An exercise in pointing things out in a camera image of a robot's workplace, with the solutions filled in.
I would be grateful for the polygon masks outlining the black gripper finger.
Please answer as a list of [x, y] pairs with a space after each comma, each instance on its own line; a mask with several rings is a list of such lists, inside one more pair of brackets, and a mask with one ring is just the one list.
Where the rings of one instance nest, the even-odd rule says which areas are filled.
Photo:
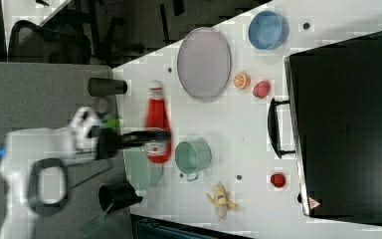
[[122, 143], [127, 146], [142, 146], [154, 141], [167, 141], [171, 138], [171, 133], [165, 130], [151, 129], [133, 131], [122, 136]]

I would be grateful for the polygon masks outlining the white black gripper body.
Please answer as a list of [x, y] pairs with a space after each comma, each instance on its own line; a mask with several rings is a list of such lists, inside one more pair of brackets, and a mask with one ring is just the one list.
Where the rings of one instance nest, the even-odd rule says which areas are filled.
[[102, 120], [91, 107], [81, 107], [68, 124], [80, 160], [102, 160], [117, 155], [118, 119]]

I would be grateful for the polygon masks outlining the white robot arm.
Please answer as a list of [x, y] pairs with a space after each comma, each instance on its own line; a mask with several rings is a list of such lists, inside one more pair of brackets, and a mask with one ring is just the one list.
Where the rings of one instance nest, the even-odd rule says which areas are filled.
[[48, 169], [69, 179], [68, 168], [114, 157], [120, 150], [166, 142], [171, 133], [149, 128], [119, 134], [104, 125], [90, 107], [77, 110], [71, 122], [61, 128], [28, 128], [6, 134], [0, 175], [8, 185], [7, 207], [0, 239], [31, 239], [40, 217], [52, 217], [68, 205], [67, 184], [55, 202], [40, 198], [40, 176]]

